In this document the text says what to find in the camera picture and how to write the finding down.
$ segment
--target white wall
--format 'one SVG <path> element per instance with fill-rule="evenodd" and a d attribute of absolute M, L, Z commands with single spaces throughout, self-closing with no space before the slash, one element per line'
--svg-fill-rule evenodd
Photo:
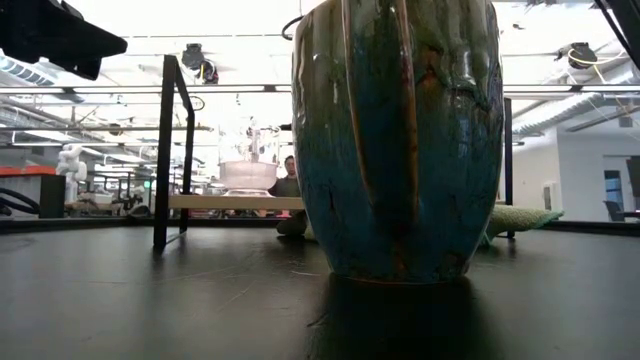
<path fill-rule="evenodd" d="M 558 184 L 558 205 L 562 207 L 557 133 L 547 130 L 542 137 L 525 139 L 513 148 L 513 204 L 544 209 L 543 187 Z"/>
<path fill-rule="evenodd" d="M 563 220 L 609 221 L 603 203 L 606 199 L 605 170 L 619 170 L 623 183 L 625 210 L 632 211 L 633 194 L 624 163 L 640 155 L 640 141 L 624 134 L 559 134 Z"/>

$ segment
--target ceramic vase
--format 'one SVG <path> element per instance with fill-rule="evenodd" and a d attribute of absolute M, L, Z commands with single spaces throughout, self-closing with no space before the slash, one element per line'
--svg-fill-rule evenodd
<path fill-rule="evenodd" d="M 294 37 L 302 197 L 332 270 L 429 284 L 468 269 L 502 160 L 488 0 L 327 0 Z"/>

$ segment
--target fluorescent light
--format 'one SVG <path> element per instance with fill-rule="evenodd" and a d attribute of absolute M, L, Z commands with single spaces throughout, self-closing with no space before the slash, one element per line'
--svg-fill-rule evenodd
<path fill-rule="evenodd" d="M 93 150 L 93 149 L 89 149 L 89 148 L 87 148 L 87 147 L 83 147 L 83 148 L 82 148 L 82 151 L 84 151 L 84 152 L 86 152 L 86 153 L 89 153 L 89 154 L 91 154 L 91 155 L 104 156 L 104 154 L 103 154 L 103 153 L 101 153 L 100 151 L 96 151 L 96 150 Z"/>
<path fill-rule="evenodd" d="M 108 171 L 100 171 L 100 175 L 102 176 L 107 176 L 107 177 L 127 177 L 127 173 L 121 173 L 121 172 L 108 172 Z"/>
<path fill-rule="evenodd" d="M 92 147 L 116 147 L 120 146 L 118 143 L 69 143 L 70 145 L 78 146 L 92 146 Z"/>
<path fill-rule="evenodd" d="M 582 91 L 588 92 L 607 92 L 607 91 L 640 91 L 640 86 L 637 85 L 584 85 Z"/>
<path fill-rule="evenodd" d="M 187 86 L 189 94 L 266 92 L 264 86 Z"/>
<path fill-rule="evenodd" d="M 95 86 L 75 87 L 76 94 L 156 94 L 162 86 Z"/>
<path fill-rule="evenodd" d="M 571 85 L 505 85 L 504 92 L 563 92 L 571 90 Z"/>
<path fill-rule="evenodd" d="M 146 162 L 146 160 L 133 155 L 109 154 L 109 157 L 124 162 Z"/>
<path fill-rule="evenodd" d="M 38 136 L 41 138 L 49 139 L 49 140 L 57 140 L 57 141 L 69 141 L 76 140 L 71 136 L 67 136 L 59 131 L 48 131 L 48 130 L 29 130 L 25 131 L 26 134 Z"/>
<path fill-rule="evenodd" d="M 157 141 L 150 141 L 150 142 L 135 142 L 135 143 L 124 143 L 124 146 L 158 146 L 158 142 Z"/>
<path fill-rule="evenodd" d="M 545 92 L 539 92 L 539 93 L 505 92 L 504 93 L 504 96 L 510 98 L 511 100 L 535 100 L 535 101 L 562 100 L 573 95 L 575 95 L 575 93 L 572 93 L 569 91 L 548 92 L 548 93 L 545 93 Z"/>
<path fill-rule="evenodd" d="M 12 143 L 9 144 L 11 146 L 19 146 L 19 147 L 32 147 L 32 146 L 51 146 L 51 147 L 62 147 L 60 143 Z"/>
<path fill-rule="evenodd" d="M 48 94 L 64 94 L 64 90 L 60 87 L 48 88 L 44 86 L 39 87 L 5 87 L 0 88 L 0 94 L 6 95 L 48 95 Z"/>

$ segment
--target metal stand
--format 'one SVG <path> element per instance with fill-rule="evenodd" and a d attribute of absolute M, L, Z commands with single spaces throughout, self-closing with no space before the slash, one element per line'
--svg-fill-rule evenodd
<path fill-rule="evenodd" d="M 504 99 L 504 200 L 506 205 L 513 205 L 513 113 L 511 99 Z M 515 233 L 509 231 L 507 238 L 515 240 Z"/>
<path fill-rule="evenodd" d="M 167 239 L 167 222 L 169 220 L 169 170 L 171 165 L 171 130 L 173 122 L 173 98 L 175 87 L 178 88 L 182 106 L 187 110 L 187 143 L 185 149 L 184 174 L 182 177 L 182 194 L 191 194 L 191 162 L 193 160 L 193 134 L 195 131 L 195 112 L 189 99 L 178 59 L 173 55 L 165 55 L 162 71 L 162 97 L 160 103 L 160 134 L 158 136 L 158 174 L 156 182 L 156 206 L 153 226 L 153 246 L 164 249 L 168 243 L 187 231 L 189 211 L 180 213 L 180 233 Z"/>

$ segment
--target person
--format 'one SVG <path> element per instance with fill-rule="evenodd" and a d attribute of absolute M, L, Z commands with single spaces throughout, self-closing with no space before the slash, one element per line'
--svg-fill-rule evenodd
<path fill-rule="evenodd" d="M 269 189 L 269 194 L 276 197 L 300 197 L 298 185 L 298 173 L 296 171 L 295 158 L 290 155 L 284 160 L 287 176 L 278 179 L 276 184 Z M 289 211 L 291 217 L 278 223 L 276 230 L 281 235 L 298 236 L 304 234 L 307 228 L 307 213 L 304 210 Z"/>
<path fill-rule="evenodd" d="M 275 185 L 269 189 L 269 194 L 276 197 L 300 197 L 296 161 L 293 155 L 287 156 L 284 160 L 284 167 L 287 170 L 287 176 L 278 179 Z"/>

